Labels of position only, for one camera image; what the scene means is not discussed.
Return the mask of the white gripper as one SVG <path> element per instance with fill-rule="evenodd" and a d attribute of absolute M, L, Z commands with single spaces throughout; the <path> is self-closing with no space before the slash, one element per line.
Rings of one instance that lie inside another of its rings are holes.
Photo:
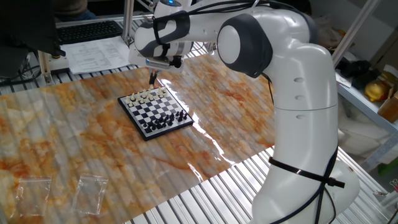
<path fill-rule="evenodd" d="M 129 46 L 130 64 L 137 65 L 138 67 L 146 67 L 149 69 L 181 73 L 184 68 L 184 59 L 180 56 L 165 56 L 165 57 L 144 57 L 134 44 Z M 157 79 L 157 71 L 151 71 L 149 85 L 154 85 Z"/>

